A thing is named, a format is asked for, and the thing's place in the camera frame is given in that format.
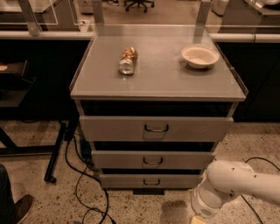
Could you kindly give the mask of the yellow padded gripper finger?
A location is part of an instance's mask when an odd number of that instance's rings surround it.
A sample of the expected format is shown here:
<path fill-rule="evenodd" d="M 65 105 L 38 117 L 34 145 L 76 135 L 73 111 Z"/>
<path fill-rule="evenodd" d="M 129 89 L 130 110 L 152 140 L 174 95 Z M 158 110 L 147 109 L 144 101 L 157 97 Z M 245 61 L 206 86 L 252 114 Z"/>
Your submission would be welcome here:
<path fill-rule="evenodd" d="M 194 215 L 191 218 L 191 222 L 190 224 L 208 224 L 207 220 L 198 216 L 198 215 Z"/>

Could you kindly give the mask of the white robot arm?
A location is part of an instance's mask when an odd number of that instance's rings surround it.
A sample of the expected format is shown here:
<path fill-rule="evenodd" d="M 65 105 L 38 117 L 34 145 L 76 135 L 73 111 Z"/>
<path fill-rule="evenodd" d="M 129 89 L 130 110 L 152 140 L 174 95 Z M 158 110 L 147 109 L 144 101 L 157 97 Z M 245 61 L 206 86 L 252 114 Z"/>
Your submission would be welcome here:
<path fill-rule="evenodd" d="M 213 218 L 222 206 L 245 194 L 280 206 L 280 176 L 255 172 L 236 161 L 216 160 L 205 170 L 192 192 L 192 210 L 204 219 Z"/>

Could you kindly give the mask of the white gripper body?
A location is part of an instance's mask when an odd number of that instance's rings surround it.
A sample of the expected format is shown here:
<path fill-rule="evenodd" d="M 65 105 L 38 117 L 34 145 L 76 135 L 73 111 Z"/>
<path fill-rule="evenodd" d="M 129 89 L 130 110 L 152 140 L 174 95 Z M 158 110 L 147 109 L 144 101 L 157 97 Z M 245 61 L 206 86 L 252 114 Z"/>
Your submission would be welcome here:
<path fill-rule="evenodd" d="M 210 219 L 221 209 L 221 196 L 207 180 L 203 180 L 193 190 L 191 206 L 197 215 Z"/>

